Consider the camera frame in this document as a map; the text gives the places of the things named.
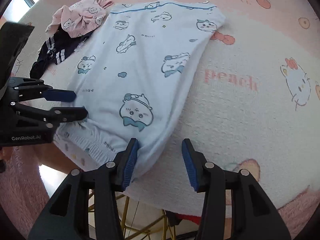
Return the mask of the person's left hand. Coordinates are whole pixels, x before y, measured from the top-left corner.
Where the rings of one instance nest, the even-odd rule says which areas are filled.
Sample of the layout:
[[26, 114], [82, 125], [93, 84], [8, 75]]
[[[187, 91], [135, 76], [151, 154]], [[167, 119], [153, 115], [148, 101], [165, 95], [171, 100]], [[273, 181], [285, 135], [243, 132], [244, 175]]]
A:
[[13, 147], [3, 147], [0, 150], [0, 160], [7, 162], [11, 159]]

